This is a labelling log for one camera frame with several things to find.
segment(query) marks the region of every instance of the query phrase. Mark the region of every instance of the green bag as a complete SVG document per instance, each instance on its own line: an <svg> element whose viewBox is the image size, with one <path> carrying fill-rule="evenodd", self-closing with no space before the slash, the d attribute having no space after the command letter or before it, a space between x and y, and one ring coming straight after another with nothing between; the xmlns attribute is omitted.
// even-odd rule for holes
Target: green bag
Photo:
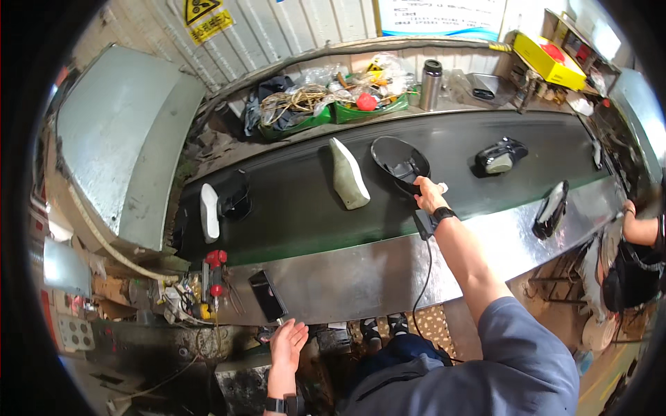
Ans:
<svg viewBox="0 0 666 416"><path fill-rule="evenodd" d="M297 124L296 126L288 128L286 130L282 131L273 130L272 127L264 126L263 124L261 124L261 122L259 122L259 131L261 132L261 134L264 135L266 139L271 141L278 141L282 140L287 136L291 136L292 134L306 130L308 128L321 126L322 124L328 124L331 122L331 119L332 119L331 110L327 105L326 107L324 107L324 110L317 117L311 116L310 118L307 118L306 120L302 121L300 124Z"/></svg>
<svg viewBox="0 0 666 416"><path fill-rule="evenodd" d="M388 114L389 112L406 110L407 108L409 108L410 104L407 100L407 94L405 93L391 104L373 111L352 110L351 108L345 107L338 101L334 103L334 106L335 106L335 123L344 124L346 122L362 120L364 118L381 116L382 114Z"/></svg>

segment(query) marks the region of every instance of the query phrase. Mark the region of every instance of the yellow hose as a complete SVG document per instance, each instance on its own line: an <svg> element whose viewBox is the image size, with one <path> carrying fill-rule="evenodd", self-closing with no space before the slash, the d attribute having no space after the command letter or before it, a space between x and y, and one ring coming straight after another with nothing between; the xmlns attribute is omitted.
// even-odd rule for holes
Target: yellow hose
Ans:
<svg viewBox="0 0 666 416"><path fill-rule="evenodd" d="M160 281L165 281L165 282L170 282L174 283L177 282L179 277L176 275L164 275L164 274L159 274L155 272L151 272L150 270L146 270L143 267L139 266L138 264L132 263L127 257L122 255L118 250L114 249L111 247L111 245L104 239L102 234L100 234L99 230L95 226L95 223L93 223L93 220L90 218L88 215L88 212L86 212L83 203L81 202L81 199L79 198L79 195L77 194L76 189L74 188L73 184L69 184L69 187L67 188L69 191L69 194L72 196L72 199L74 200L74 205L77 206L77 209L79 210L79 213L81 213L81 216L83 217L83 221L85 221L86 225L88 228L90 228L90 231L93 233L99 244L106 249L106 251L109 252L110 255L113 256L116 260L118 260L120 263L126 265L130 269L136 271L139 274L142 274L146 276L147 278L155 279L155 280L160 280Z"/></svg>

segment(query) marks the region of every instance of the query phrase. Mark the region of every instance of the white poster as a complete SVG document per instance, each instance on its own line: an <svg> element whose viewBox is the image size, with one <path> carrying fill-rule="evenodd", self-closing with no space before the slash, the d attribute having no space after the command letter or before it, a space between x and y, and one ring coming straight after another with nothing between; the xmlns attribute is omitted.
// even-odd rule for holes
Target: white poster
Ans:
<svg viewBox="0 0 666 416"><path fill-rule="evenodd" d="M505 4L506 0L379 0L382 32L497 41Z"/></svg>

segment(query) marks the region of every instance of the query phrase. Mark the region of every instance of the conveyor belt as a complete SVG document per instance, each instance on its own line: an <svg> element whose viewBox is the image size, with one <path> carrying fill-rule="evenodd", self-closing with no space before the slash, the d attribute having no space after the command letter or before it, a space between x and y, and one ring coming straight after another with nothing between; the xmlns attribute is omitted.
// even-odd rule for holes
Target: conveyor belt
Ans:
<svg viewBox="0 0 666 416"><path fill-rule="evenodd" d="M189 218L179 256L199 262L214 249L229 253L229 263L252 264L335 250L416 232L414 201L394 192L395 185L370 156L370 144L396 136L429 159L434 182L449 185L446 199L461 219L498 212L534 201L568 179L572 188L608 175L594 169L589 134L576 116L556 112L463 112L419 116L338 132L357 158L372 200L347 211L333 189L332 156L322 136L255 156L190 183L180 210ZM529 155L510 172L476 178L474 155L510 136L527 145ZM241 222L222 222L220 238L205 244L199 219L199 190L214 188L231 170L250 175L252 213Z"/></svg>

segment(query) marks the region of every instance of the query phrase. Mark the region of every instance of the poster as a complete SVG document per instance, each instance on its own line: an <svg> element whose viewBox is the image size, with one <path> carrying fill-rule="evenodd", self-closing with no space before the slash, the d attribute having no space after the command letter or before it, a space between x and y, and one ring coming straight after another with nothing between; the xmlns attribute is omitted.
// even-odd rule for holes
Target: poster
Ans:
<svg viewBox="0 0 666 416"><path fill-rule="evenodd" d="M183 0L183 23L195 45L201 45L234 24L222 0Z"/></svg>
<svg viewBox="0 0 666 416"><path fill-rule="evenodd" d="M379 0L382 34L497 41L505 4L506 0Z"/></svg>

